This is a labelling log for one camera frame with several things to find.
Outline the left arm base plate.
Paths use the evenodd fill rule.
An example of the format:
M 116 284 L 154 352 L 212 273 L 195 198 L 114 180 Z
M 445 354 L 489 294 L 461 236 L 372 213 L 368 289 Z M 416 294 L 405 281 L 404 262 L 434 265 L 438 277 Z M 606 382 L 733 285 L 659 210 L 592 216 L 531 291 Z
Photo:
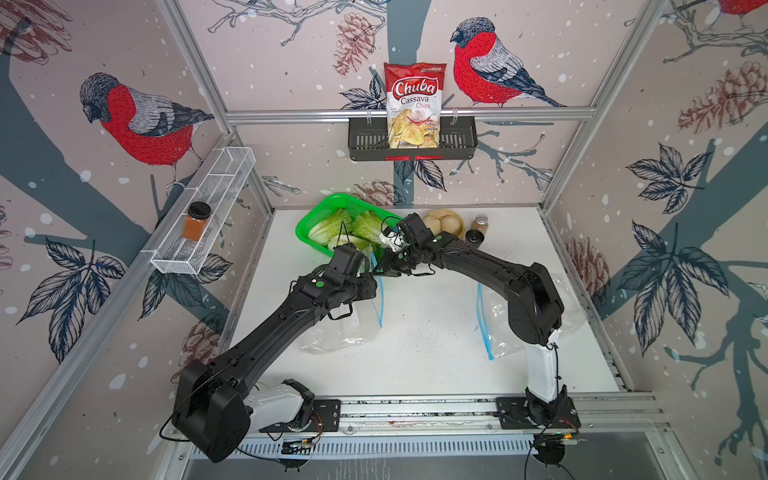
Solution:
M 292 422 L 288 424 L 276 423 L 259 430 L 260 433 L 288 434 L 288 433 L 312 433 L 319 431 L 337 432 L 340 422 L 341 401 L 337 399 L 315 400 L 312 413 L 307 422 L 299 426 Z

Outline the chinese cabbage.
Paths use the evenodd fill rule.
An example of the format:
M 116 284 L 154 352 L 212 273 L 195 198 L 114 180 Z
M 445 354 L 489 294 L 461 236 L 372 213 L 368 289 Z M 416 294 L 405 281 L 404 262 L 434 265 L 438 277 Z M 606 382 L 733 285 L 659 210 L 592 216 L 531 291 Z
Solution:
M 382 234 L 395 232 L 393 227 L 389 227 L 372 210 L 366 210 L 357 215 L 352 223 L 352 234 L 368 240 L 371 244 L 385 246 Z
M 351 227 L 352 217 L 350 213 L 345 209 L 338 209 L 314 225 L 307 236 L 311 241 L 327 246 L 334 239 L 339 239 L 343 235 L 350 235 Z
M 341 235 L 334 236 L 327 244 L 327 248 L 331 251 L 335 250 L 338 246 L 354 245 L 359 251 L 365 251 L 370 247 L 370 242 L 366 239 L 356 237 L 354 235 L 348 235 L 342 233 Z

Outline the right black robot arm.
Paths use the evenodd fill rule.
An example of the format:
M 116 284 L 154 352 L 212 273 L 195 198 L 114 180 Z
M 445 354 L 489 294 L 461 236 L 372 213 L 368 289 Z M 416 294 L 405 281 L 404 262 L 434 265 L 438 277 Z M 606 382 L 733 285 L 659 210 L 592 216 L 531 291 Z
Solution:
M 528 418 L 536 426 L 552 426 L 568 395 L 561 384 L 558 356 L 564 304 L 547 268 L 511 263 L 454 234 L 435 234 L 416 213 L 394 227 L 383 224 L 381 239 L 387 248 L 375 269 L 377 275 L 415 276 L 416 267 L 425 264 L 463 274 L 506 301 L 509 329 L 525 344 Z

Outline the chinese cabbage front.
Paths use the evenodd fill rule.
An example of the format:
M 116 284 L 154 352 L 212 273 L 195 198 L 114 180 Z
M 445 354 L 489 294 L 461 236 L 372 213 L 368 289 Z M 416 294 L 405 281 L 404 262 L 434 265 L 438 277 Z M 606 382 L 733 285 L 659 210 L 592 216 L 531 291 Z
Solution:
M 354 235 L 348 235 L 342 233 L 341 235 L 334 236 L 327 244 L 327 248 L 331 251 L 335 250 L 338 246 L 354 245 L 359 251 L 365 251 L 370 247 L 370 242 L 366 239 L 356 237 Z

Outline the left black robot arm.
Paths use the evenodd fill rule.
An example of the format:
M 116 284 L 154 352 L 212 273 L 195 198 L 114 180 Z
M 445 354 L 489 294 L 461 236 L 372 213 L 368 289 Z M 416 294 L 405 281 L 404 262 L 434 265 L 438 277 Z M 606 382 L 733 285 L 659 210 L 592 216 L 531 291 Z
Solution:
M 239 343 L 205 364 L 193 360 L 179 375 L 172 425 L 209 460 L 220 462 L 246 436 L 252 412 L 246 398 L 269 366 L 310 327 L 342 305 L 376 296 L 370 261 L 352 244 L 329 263 L 299 277 L 286 299 Z

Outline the green plastic basket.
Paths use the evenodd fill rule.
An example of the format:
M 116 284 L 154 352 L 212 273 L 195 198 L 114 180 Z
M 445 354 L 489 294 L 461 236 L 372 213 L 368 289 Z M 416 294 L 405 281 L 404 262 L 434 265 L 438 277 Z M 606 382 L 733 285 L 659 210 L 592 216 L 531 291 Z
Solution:
M 349 194 L 337 193 L 326 197 L 299 221 L 295 229 L 297 238 L 314 250 L 322 253 L 327 257 L 331 257 L 333 252 L 329 250 L 327 246 L 319 245 L 311 241 L 307 234 L 314 225 L 326 219 L 338 209 L 347 210 L 352 217 L 352 223 L 357 215 L 363 213 L 366 210 L 372 210 L 389 227 L 395 227 L 397 222 L 401 220 L 399 216 L 364 200 L 358 199 Z

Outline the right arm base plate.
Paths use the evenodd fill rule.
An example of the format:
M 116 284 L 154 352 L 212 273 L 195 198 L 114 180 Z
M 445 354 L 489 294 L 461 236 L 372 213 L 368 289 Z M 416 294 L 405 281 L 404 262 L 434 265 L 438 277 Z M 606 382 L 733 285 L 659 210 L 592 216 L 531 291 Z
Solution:
M 497 397 L 495 417 L 503 430 L 555 429 L 579 430 L 581 420 L 574 401 L 563 397 L 545 403 L 536 397 Z

